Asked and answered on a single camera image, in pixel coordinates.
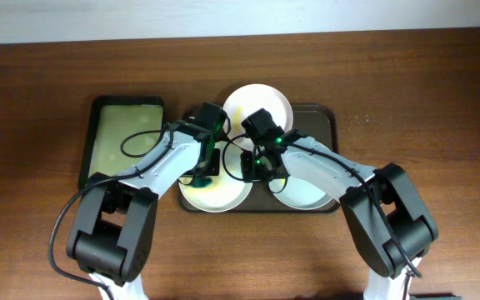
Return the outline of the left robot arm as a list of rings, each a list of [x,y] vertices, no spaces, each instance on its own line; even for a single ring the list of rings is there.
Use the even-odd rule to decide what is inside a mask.
[[[113,286],[136,282],[148,259],[161,196],[183,175],[194,177],[212,163],[227,114],[205,102],[188,120],[168,124],[161,140],[128,170],[109,177],[97,172],[72,201],[79,204],[67,255],[104,298]]]

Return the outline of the green yellow sponge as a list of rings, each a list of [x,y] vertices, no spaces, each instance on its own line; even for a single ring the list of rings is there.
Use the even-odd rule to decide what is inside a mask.
[[[213,180],[210,177],[197,177],[194,176],[192,181],[189,183],[190,187],[193,188],[206,188],[213,183]]]

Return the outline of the white plate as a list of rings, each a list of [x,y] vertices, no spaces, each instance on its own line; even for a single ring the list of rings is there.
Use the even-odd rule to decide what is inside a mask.
[[[232,129],[227,134],[230,139],[244,134],[241,122],[264,108],[272,120],[285,132],[293,126],[293,110],[288,99],[276,88],[265,84],[248,84],[233,91],[222,106],[232,122]]]
[[[198,210],[207,213],[222,213],[237,207],[250,193],[250,182],[238,181],[230,177],[223,168],[222,152],[226,142],[217,142],[219,173],[208,177],[202,187],[187,186],[190,180],[181,178],[178,184],[182,196]]]

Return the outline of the white plate top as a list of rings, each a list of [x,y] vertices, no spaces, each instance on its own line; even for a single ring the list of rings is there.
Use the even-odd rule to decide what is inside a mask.
[[[227,134],[230,139],[244,134],[241,122],[264,108],[272,120],[285,132],[293,126],[293,110],[288,99],[276,88],[265,84],[248,84],[233,91],[222,106],[232,122],[232,129]]]

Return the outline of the pale grey plate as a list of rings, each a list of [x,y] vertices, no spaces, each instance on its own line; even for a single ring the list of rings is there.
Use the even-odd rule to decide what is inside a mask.
[[[268,187],[279,202],[297,210],[318,209],[333,200],[321,189],[296,177],[274,179]]]

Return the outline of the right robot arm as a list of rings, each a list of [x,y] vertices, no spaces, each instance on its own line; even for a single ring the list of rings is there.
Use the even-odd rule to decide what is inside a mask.
[[[350,161],[296,128],[284,131],[263,108],[243,120],[242,127],[255,146],[241,156],[243,178],[267,183],[297,178],[339,202],[369,267],[363,298],[408,299],[438,227],[403,168]]]

